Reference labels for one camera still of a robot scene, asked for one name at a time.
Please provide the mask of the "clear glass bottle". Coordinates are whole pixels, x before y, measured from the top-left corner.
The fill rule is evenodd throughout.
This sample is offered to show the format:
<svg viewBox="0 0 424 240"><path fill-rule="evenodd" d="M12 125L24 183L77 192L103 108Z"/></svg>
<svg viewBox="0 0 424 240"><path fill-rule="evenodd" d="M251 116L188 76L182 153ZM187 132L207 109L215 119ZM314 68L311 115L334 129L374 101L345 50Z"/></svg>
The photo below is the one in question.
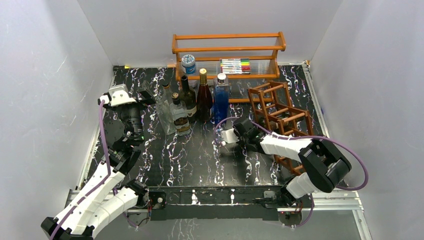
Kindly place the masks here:
<svg viewBox="0 0 424 240"><path fill-rule="evenodd" d="M163 88L163 98L164 101L171 106L173 104L173 91L171 90L171 85L169 82L165 82L162 84L162 88Z"/></svg>

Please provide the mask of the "dark bottle rack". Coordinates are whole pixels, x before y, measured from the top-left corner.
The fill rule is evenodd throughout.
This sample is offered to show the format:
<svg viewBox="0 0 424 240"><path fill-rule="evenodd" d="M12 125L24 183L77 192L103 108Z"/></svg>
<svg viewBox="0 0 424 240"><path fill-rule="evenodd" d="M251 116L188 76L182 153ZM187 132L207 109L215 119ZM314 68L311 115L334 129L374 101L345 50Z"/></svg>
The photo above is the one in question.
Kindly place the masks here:
<svg viewBox="0 0 424 240"><path fill-rule="evenodd" d="M178 136L188 135L191 132L191 127L186 104L176 92L172 93L171 99L170 111L176 133Z"/></svg>

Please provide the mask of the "wooden wine rack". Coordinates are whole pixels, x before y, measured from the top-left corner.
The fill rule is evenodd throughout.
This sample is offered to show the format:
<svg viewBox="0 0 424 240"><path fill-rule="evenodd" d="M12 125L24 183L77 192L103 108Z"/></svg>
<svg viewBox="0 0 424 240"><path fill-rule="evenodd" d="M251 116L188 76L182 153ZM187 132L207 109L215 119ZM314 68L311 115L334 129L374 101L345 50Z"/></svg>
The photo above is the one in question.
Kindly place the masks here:
<svg viewBox="0 0 424 240"><path fill-rule="evenodd" d="M294 107L286 82L249 88L248 97L255 121L265 129L292 137L314 134L309 111Z"/></svg>

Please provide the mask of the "dark green wine bottle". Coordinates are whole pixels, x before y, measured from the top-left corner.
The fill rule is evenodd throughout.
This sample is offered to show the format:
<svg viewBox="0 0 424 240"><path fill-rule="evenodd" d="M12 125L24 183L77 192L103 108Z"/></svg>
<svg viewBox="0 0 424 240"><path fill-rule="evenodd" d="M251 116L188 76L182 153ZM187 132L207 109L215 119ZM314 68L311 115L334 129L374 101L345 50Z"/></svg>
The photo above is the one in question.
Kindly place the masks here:
<svg viewBox="0 0 424 240"><path fill-rule="evenodd" d="M189 121L195 122L197 116L197 99L195 91L189 86L188 77L182 75L180 77L181 89L179 91L180 99L185 103L186 113Z"/></svg>

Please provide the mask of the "blue glass bottle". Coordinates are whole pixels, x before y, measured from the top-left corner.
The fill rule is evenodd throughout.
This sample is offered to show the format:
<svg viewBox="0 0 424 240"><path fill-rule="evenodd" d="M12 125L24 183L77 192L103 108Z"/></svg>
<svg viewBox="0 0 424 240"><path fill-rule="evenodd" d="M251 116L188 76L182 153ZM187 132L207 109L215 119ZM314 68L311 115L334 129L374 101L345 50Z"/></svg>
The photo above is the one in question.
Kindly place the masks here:
<svg viewBox="0 0 424 240"><path fill-rule="evenodd" d="M214 95L213 95L213 113L216 124L227 118L229 99L230 99L230 84L225 73L219 73L214 80Z"/></svg>

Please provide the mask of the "gold foil wine bottle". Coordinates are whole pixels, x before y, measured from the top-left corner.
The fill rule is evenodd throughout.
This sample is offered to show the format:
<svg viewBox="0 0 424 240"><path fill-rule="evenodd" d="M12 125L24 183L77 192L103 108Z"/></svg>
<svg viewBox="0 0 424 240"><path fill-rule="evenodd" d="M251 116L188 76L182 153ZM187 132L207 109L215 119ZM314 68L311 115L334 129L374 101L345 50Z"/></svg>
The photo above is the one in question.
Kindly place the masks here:
<svg viewBox="0 0 424 240"><path fill-rule="evenodd" d="M213 98L208 85L207 70L199 70L199 89L197 94L197 113L201 121L208 122L211 118Z"/></svg>

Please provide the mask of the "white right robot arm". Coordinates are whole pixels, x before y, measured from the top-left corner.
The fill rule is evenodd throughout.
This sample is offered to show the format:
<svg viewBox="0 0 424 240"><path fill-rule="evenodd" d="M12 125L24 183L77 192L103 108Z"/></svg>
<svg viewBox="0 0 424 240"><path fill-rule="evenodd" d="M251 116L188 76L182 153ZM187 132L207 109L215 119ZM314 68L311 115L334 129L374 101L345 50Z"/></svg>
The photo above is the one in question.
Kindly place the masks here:
<svg viewBox="0 0 424 240"><path fill-rule="evenodd" d="M247 118L238 118L232 128L223 130L226 143L237 143L250 151L276 155L299 162L304 172L288 180L280 192L265 196L260 204L295 207L303 196L332 192L352 169L351 163L335 144L325 137L288 137L261 130Z"/></svg>

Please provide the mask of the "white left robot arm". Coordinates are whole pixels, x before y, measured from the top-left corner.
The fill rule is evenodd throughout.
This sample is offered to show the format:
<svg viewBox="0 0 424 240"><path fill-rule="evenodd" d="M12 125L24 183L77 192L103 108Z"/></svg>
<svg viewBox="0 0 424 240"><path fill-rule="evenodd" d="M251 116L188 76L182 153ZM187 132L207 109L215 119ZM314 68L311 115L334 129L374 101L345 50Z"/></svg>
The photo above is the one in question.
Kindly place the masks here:
<svg viewBox="0 0 424 240"><path fill-rule="evenodd" d="M115 218L130 208L151 206L149 187L133 179L115 188L141 155L145 140L142 110L156 103L143 83L136 96L118 84L98 98L99 133L104 159L77 196L41 228L50 240L93 240Z"/></svg>

